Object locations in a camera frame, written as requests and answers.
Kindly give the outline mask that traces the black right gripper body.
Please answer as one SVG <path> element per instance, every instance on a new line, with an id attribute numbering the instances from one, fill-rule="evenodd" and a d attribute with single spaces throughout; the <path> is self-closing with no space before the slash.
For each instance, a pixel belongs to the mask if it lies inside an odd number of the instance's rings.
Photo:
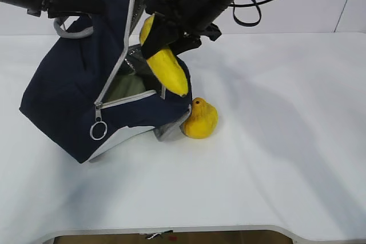
<path id="1" fill-rule="evenodd" d="M 148 14 L 160 14 L 173 21 L 184 32 L 204 35 L 211 41 L 221 36 L 221 31 L 213 21 L 222 12 L 213 0 L 145 0 Z"/>

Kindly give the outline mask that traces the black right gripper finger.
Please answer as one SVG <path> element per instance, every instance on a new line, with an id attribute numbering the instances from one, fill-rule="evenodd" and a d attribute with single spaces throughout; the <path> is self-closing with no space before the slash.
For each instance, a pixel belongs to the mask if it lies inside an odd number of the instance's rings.
<path id="1" fill-rule="evenodd" d="M 169 46 L 175 55 L 183 53 L 182 27 L 173 14 L 153 13 L 145 20 L 140 31 L 141 35 L 143 30 L 147 31 L 144 41 L 140 42 L 144 58 L 154 56 L 165 46 Z"/>
<path id="2" fill-rule="evenodd" d="M 170 44 L 170 49 L 174 55 L 179 55 L 186 51 L 197 49 L 202 45 L 200 37 L 182 37 Z"/>

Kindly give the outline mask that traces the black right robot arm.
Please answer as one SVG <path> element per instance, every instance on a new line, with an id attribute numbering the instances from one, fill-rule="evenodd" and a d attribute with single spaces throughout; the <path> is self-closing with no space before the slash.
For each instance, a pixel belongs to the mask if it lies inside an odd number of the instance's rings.
<path id="1" fill-rule="evenodd" d="M 201 37 L 211 41 L 221 36 L 214 20 L 234 0 L 145 0 L 145 11 L 155 17 L 147 39 L 141 43 L 142 55 L 150 58 L 169 46 L 175 55 L 201 46 Z"/>

